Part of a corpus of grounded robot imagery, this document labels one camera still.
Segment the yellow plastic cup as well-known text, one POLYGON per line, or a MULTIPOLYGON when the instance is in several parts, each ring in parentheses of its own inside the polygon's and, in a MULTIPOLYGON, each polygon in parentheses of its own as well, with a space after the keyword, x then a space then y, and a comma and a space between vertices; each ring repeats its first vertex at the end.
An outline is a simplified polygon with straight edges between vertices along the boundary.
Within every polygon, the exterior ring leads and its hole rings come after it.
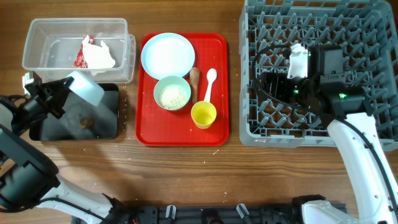
POLYGON ((192 120, 200 129, 209 128, 215 121, 216 115, 215 106, 207 101, 199 101, 191 109, 192 120))

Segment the brown carrot-like food piece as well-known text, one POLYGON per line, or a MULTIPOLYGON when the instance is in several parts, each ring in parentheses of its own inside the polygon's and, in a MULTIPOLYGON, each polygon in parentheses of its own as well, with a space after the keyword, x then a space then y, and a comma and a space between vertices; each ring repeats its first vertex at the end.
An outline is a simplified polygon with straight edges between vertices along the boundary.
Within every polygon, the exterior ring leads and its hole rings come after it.
POLYGON ((190 84, 192 86, 192 103, 195 104, 198 101, 198 82, 200 79, 200 71, 196 67, 192 67, 190 70, 190 84))

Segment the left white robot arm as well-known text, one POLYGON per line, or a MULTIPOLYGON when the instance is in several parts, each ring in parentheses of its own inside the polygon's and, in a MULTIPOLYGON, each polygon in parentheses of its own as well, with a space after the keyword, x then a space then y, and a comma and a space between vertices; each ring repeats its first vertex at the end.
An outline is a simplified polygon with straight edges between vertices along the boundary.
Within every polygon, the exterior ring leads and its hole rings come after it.
POLYGON ((29 96, 1 97, 1 163, 13 161, 1 174, 1 212, 51 208, 75 217, 77 222, 133 223, 134 212, 125 204, 63 178, 49 157, 21 138, 48 114, 60 119, 69 93, 97 106, 103 89, 79 73, 47 83, 33 78, 25 88, 29 96))

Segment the red snack wrapper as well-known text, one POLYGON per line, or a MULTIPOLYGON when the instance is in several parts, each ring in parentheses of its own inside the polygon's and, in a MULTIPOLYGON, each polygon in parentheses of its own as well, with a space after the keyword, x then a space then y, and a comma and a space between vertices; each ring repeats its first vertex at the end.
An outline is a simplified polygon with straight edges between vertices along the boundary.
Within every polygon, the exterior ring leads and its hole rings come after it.
MULTIPOLYGON (((93 43, 93 41, 94 41, 94 37, 93 36, 85 35, 83 40, 85 40, 86 38, 88 38, 88 43, 89 44, 93 43)), ((81 44, 80 50, 77 53, 77 56, 76 56, 76 59, 74 61, 73 66, 75 68, 88 68, 88 64, 87 64, 87 62, 86 62, 86 60, 84 58, 84 55, 83 55, 83 44, 81 44)))

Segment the small light blue bowl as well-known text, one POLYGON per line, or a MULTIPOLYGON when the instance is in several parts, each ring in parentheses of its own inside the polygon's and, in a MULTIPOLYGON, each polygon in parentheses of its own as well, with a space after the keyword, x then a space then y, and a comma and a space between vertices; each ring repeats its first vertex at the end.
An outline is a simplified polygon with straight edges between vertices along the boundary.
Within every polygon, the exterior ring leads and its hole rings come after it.
POLYGON ((99 106, 104 90, 92 79, 79 71, 71 72, 67 78, 73 78, 69 89, 93 106, 99 106))

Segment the green bowl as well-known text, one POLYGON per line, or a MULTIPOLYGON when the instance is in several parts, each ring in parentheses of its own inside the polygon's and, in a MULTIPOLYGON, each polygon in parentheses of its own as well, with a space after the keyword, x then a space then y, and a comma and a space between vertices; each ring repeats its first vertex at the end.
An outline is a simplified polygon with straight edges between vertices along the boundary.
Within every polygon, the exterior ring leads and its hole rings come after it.
POLYGON ((189 102, 191 94, 190 84, 182 77, 165 77, 154 87, 155 102, 168 111, 182 109, 189 102))

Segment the clear plastic bin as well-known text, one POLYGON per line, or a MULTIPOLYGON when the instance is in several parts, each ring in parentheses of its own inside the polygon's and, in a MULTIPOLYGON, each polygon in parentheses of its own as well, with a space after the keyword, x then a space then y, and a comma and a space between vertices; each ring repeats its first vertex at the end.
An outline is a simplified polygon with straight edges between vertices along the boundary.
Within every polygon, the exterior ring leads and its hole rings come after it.
POLYGON ((45 18, 31 22, 22 66, 44 82, 65 78, 73 71, 97 83, 129 83, 134 74, 136 40, 123 18, 45 18), (75 68, 84 36, 94 45, 104 42, 116 64, 112 68, 75 68))

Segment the brown food scrap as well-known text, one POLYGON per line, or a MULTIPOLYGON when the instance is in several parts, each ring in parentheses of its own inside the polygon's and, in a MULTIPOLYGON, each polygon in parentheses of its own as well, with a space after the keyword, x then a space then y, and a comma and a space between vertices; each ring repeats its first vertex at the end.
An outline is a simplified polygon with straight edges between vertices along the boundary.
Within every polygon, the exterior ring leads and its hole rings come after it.
POLYGON ((92 117, 87 117, 87 118, 81 119, 79 125, 80 125, 81 129, 90 129, 94 126, 94 123, 95 123, 95 121, 92 117))

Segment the grey dishwasher rack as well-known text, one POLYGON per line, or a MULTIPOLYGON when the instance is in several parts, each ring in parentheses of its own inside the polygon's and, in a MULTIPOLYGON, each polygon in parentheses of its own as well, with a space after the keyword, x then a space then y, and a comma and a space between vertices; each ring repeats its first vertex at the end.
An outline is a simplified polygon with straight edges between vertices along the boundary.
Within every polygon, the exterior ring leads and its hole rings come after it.
POLYGON ((385 151, 397 149, 397 31, 387 1, 246 1, 239 18, 239 137, 246 146, 334 146, 320 118, 254 91, 251 64, 270 45, 335 44, 346 81, 368 94, 385 151))

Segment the large light blue plate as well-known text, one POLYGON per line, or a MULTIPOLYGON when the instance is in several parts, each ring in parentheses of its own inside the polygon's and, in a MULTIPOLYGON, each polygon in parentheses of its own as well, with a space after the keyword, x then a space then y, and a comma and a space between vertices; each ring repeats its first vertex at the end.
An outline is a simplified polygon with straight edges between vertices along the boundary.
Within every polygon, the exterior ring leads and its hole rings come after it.
POLYGON ((191 42, 176 33, 161 33, 143 46, 141 65, 156 80, 169 76, 184 77, 194 66, 195 50, 191 42))

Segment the white napkin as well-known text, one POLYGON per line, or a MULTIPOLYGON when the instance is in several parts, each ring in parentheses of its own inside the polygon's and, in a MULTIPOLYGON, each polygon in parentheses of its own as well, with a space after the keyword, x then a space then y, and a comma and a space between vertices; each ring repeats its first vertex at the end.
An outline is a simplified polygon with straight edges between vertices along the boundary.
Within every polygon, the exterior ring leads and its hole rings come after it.
POLYGON ((109 47, 101 41, 100 46, 90 43, 90 36, 86 35, 82 41, 82 65, 81 68, 89 68, 91 74, 96 76, 104 73, 108 68, 113 68, 116 61, 112 58, 109 47))

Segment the white plastic spoon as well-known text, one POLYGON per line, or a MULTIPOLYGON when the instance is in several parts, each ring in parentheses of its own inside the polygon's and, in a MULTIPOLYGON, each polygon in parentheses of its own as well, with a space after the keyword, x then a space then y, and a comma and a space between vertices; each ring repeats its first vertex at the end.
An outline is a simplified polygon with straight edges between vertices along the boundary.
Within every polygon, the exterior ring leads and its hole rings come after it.
POLYGON ((217 71, 215 68, 211 68, 208 70, 207 74, 206 74, 206 78, 208 81, 208 86, 206 89, 206 93, 205 93, 205 97, 204 97, 204 101, 206 102, 210 102, 211 100, 211 90, 212 90, 212 85, 214 83, 214 81, 217 78, 217 71))

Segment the white rice pile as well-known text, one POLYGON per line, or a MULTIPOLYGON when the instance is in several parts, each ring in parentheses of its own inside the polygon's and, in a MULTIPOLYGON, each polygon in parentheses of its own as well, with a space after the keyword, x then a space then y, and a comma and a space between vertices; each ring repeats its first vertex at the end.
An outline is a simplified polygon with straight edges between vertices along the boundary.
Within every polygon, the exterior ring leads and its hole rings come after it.
POLYGON ((167 110, 178 110, 188 101, 188 95, 180 85, 169 85, 159 95, 160 105, 167 110))

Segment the black tray bin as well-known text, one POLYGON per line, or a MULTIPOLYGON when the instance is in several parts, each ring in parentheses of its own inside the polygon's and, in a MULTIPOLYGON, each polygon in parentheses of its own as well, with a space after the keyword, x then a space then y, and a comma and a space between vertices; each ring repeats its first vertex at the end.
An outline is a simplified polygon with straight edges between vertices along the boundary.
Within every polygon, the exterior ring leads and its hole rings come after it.
POLYGON ((119 88, 112 83, 100 87, 104 96, 98 106, 93 106, 75 93, 68 94, 63 106, 65 114, 47 118, 29 130, 33 141, 114 139, 118 135, 119 88))

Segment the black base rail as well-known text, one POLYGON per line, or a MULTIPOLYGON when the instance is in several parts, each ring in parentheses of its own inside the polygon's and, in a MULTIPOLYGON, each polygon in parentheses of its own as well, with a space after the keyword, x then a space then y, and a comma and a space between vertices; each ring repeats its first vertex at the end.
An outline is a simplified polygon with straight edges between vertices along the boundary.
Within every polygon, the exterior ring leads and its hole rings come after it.
MULTIPOLYGON (((161 207, 141 207, 137 213, 136 223, 142 224, 203 224, 208 223, 208 215, 202 214, 205 207, 178 207, 174 220, 166 217, 166 209, 161 207)), ((213 207, 223 223, 244 224, 235 206, 213 207)), ((272 204, 263 207, 247 207, 252 223, 289 223, 289 204, 272 204)))

